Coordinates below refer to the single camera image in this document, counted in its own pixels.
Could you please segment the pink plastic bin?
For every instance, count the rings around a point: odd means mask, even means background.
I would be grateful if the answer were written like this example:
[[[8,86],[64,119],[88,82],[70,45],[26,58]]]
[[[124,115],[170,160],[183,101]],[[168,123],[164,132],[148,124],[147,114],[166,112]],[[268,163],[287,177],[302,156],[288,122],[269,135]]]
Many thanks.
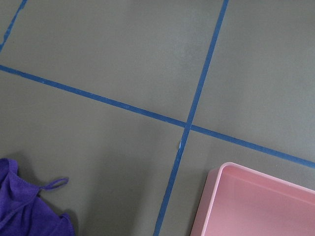
[[[313,236],[315,192],[227,162],[206,178],[192,236]]]

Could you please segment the purple cloth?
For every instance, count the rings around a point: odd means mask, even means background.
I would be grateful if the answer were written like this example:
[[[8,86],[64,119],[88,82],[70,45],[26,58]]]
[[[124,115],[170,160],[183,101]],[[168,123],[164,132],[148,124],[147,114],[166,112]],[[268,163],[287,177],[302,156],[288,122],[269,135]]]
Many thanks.
[[[15,160],[0,160],[0,234],[2,236],[74,236],[68,214],[57,215],[39,196],[68,183],[60,178],[44,186],[18,176]]]

